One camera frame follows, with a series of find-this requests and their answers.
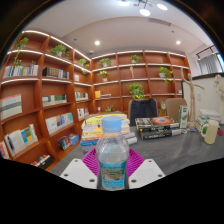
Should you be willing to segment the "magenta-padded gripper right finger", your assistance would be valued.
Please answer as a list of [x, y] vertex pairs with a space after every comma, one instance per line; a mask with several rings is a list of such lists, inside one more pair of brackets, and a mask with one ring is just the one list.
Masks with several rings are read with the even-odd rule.
[[144, 159], [134, 149], [129, 150], [126, 173], [129, 189], [146, 186], [165, 176], [153, 159]]

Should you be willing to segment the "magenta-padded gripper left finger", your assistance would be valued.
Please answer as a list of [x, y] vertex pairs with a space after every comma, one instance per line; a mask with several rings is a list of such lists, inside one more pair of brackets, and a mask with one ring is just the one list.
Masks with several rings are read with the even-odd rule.
[[94, 149], [86, 153], [81, 159], [73, 159], [60, 175], [78, 186], [96, 189], [98, 183], [99, 165]]

